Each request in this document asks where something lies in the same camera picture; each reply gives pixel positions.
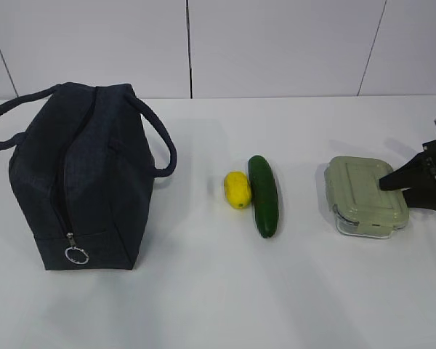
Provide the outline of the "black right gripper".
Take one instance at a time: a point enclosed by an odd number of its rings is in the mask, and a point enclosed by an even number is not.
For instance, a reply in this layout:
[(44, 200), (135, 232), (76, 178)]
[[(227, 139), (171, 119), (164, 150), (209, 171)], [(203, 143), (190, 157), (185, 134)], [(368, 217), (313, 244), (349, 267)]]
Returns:
[(379, 187), (381, 190), (407, 189), (403, 196), (409, 208), (436, 211), (436, 140), (424, 143), (423, 149), (424, 152), (417, 153), (401, 168), (382, 177)]

